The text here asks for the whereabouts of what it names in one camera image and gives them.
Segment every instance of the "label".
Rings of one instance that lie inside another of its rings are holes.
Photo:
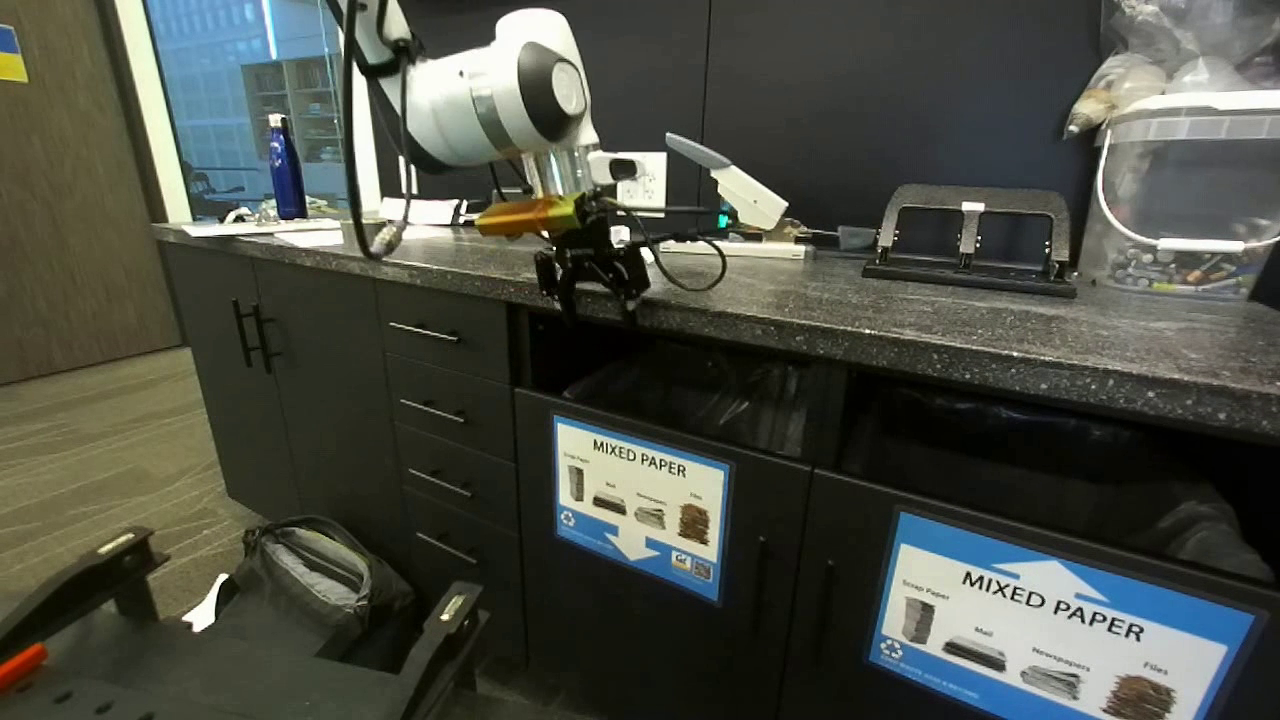
[[[721,606],[729,465],[552,418],[556,536]]]
[[[0,24],[0,85],[27,85],[22,44],[13,24]]]
[[[1251,614],[905,514],[872,664],[994,717],[1207,717]]]

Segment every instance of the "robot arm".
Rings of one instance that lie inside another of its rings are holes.
[[[593,89],[561,11],[506,11],[488,48],[421,59],[401,0],[329,0],[329,10],[338,24],[355,10],[355,65],[405,118],[425,173],[518,157],[537,197],[593,188],[585,162],[599,146]]]

